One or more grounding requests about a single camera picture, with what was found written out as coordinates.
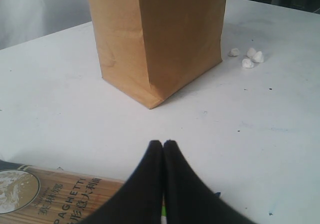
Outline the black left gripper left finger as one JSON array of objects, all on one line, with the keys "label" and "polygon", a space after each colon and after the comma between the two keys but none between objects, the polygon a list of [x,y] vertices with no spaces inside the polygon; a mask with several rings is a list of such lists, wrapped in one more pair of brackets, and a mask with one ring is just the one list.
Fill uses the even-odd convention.
[{"label": "black left gripper left finger", "polygon": [[124,185],[84,223],[161,223],[163,200],[163,147],[152,140]]}]

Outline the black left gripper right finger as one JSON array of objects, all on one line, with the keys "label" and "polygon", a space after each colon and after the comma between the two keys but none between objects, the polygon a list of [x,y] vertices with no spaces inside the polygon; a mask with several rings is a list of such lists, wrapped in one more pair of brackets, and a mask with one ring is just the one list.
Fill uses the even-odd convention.
[{"label": "black left gripper right finger", "polygon": [[250,223],[204,184],[175,141],[166,141],[163,151],[167,223]]}]

